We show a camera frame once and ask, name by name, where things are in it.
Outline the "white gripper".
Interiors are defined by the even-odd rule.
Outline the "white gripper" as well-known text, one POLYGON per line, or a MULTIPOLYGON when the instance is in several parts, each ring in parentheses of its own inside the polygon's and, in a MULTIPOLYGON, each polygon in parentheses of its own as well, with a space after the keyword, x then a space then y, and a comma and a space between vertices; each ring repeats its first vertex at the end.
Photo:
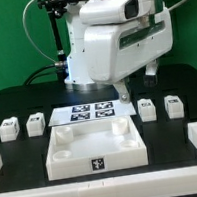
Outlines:
POLYGON ((153 18, 154 22, 147 26, 143 26, 140 20, 132 20, 117 25, 94 25, 85 30, 88 75, 97 83, 114 83, 122 103, 129 103, 131 98, 123 78, 147 64, 144 85, 152 88, 158 83, 156 59, 172 47, 169 11, 163 8, 153 18))

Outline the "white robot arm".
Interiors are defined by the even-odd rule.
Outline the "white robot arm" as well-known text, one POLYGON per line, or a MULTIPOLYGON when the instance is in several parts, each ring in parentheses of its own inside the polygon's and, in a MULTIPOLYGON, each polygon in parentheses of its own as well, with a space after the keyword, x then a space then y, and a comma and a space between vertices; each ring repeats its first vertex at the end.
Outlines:
POLYGON ((157 84, 158 58, 172 47, 172 25, 163 0, 57 0, 67 9, 71 51, 66 85, 98 90, 112 85, 131 99, 128 76, 144 68, 144 83, 157 84))

